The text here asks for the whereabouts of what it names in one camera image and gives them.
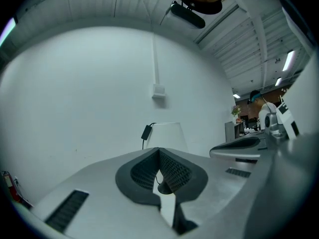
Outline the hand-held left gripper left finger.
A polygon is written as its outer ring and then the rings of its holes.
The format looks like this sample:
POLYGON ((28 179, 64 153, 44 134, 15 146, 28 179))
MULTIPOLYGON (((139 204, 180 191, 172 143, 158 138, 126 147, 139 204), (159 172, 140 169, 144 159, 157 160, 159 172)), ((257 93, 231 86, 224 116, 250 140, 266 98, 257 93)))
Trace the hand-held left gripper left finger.
POLYGON ((93 163, 57 185, 31 210, 44 221, 73 190, 89 194, 65 231, 73 239, 170 239, 172 229, 156 206, 132 202, 118 189, 116 172, 145 150, 93 163))

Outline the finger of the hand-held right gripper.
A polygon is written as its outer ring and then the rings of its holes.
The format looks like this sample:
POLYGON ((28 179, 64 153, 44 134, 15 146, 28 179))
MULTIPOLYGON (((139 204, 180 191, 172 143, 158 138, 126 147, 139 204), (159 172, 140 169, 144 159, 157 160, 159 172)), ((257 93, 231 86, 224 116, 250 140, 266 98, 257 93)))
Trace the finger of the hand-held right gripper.
POLYGON ((256 159, 260 157, 258 150, 261 140, 258 137, 240 137, 231 142, 213 147, 209 155, 210 157, 231 157, 241 159, 256 159))

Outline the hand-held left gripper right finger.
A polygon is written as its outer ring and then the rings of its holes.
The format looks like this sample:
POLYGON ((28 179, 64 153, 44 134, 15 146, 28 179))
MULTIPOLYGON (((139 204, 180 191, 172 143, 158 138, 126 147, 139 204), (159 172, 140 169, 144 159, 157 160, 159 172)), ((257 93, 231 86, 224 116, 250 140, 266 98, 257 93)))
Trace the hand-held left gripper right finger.
POLYGON ((242 189, 257 160, 161 149, 158 162, 160 214, 181 234, 220 213, 242 189))

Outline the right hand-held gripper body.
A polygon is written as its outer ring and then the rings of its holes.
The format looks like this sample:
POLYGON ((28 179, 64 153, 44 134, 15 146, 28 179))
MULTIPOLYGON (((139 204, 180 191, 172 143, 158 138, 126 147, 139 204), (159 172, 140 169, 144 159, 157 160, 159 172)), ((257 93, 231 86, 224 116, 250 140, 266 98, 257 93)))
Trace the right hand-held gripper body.
POLYGON ((296 139, 299 135, 296 122, 285 102, 282 102, 275 113, 268 113, 265 117, 265 132, 276 141, 296 139))

